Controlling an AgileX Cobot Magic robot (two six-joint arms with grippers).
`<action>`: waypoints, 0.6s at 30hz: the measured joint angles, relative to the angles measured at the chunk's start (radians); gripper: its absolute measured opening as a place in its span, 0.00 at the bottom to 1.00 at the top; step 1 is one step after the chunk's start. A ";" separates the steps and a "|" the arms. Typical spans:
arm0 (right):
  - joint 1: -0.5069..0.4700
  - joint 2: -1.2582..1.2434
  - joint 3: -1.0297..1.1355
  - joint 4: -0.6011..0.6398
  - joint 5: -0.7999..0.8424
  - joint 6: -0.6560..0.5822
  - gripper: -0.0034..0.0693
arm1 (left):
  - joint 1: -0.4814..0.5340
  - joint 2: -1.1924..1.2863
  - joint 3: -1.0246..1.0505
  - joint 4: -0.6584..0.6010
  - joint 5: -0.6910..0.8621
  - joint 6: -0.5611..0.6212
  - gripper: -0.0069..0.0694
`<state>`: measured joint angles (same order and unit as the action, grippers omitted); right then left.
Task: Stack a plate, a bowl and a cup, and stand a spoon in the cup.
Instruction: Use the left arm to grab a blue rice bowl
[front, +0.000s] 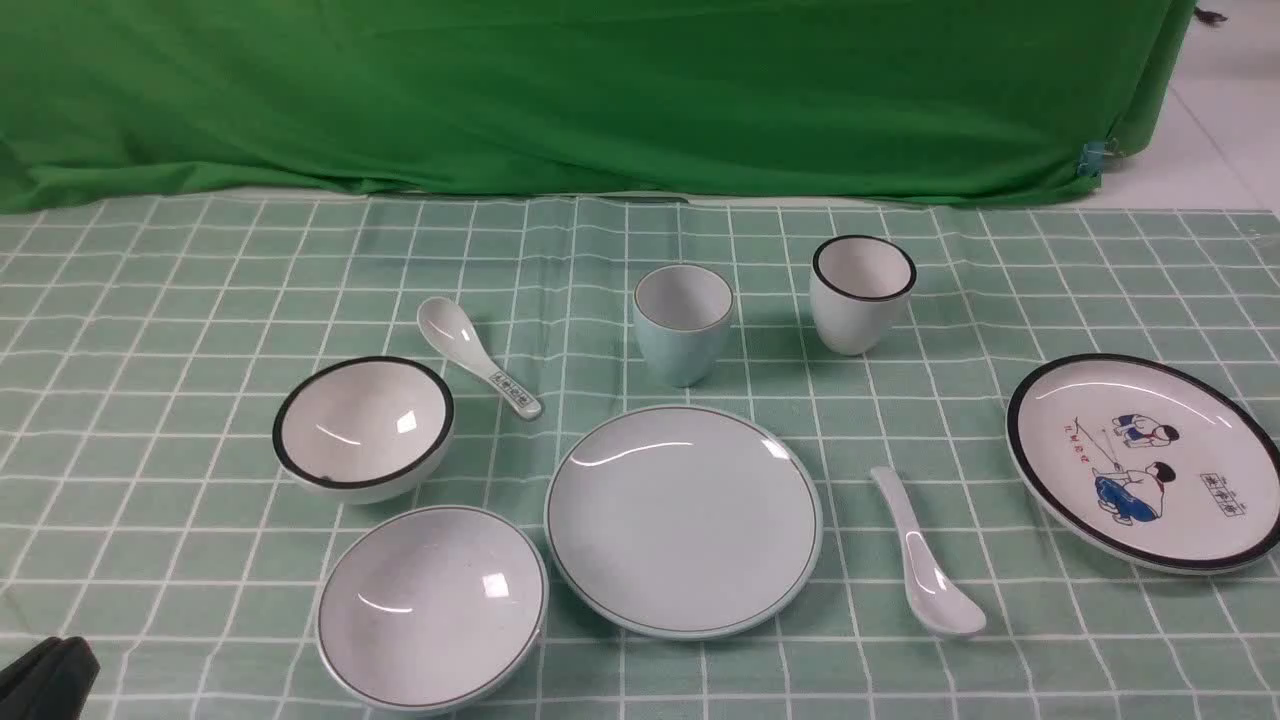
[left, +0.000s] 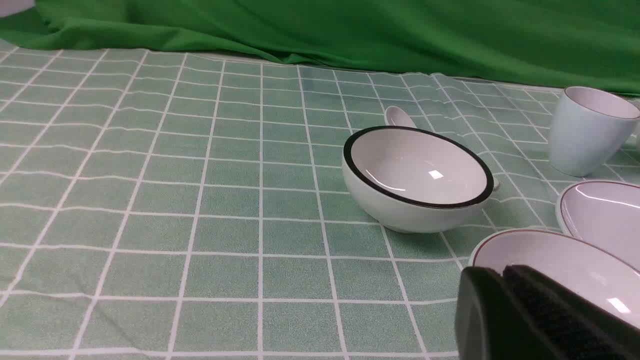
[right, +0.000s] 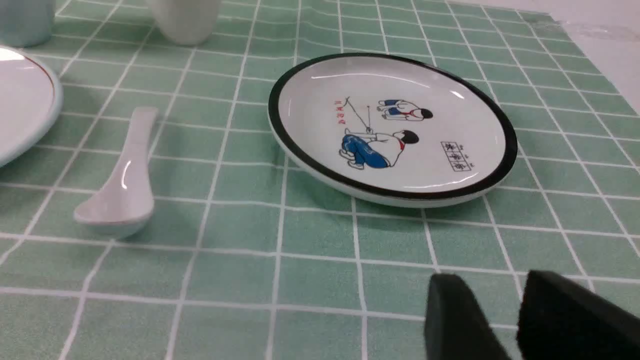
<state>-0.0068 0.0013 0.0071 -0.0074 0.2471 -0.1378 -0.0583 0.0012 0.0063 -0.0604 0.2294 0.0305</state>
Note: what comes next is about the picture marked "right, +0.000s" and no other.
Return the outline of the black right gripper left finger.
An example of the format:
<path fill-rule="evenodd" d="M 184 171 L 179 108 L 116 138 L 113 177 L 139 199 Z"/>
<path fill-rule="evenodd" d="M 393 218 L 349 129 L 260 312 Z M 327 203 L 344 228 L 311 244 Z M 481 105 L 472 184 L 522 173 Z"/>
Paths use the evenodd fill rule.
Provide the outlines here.
<path fill-rule="evenodd" d="M 430 276 L 423 328 L 428 360 L 509 360 L 461 276 Z"/>

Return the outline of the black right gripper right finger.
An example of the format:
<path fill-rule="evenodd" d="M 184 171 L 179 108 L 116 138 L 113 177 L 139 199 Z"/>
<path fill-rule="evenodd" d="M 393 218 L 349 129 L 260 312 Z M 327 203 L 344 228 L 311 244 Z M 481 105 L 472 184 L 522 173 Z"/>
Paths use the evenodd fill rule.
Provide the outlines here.
<path fill-rule="evenodd" d="M 524 360 L 637 360 L 637 316 L 548 270 L 526 276 L 516 333 Z"/>

